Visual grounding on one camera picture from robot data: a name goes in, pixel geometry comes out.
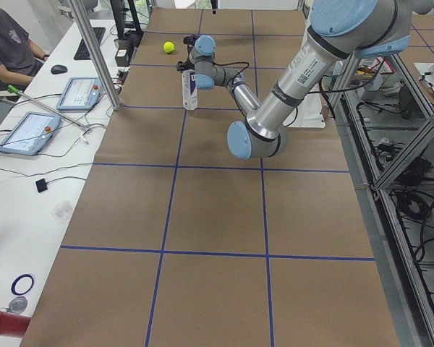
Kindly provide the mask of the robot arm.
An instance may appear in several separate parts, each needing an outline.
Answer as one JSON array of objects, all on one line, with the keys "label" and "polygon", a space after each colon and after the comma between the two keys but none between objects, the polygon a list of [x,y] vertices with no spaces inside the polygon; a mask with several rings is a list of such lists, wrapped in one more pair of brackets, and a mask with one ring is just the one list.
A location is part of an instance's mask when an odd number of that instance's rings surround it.
[{"label": "robot arm", "polygon": [[192,70],[199,90],[225,87],[244,115],[227,132],[236,158],[268,158],[286,146],[283,122],[327,70],[354,54],[358,59],[389,56],[409,45],[412,14],[427,14],[434,1],[314,1],[307,40],[264,101],[249,89],[241,71],[214,60],[216,42],[209,35],[191,35],[186,61],[179,72]]}]

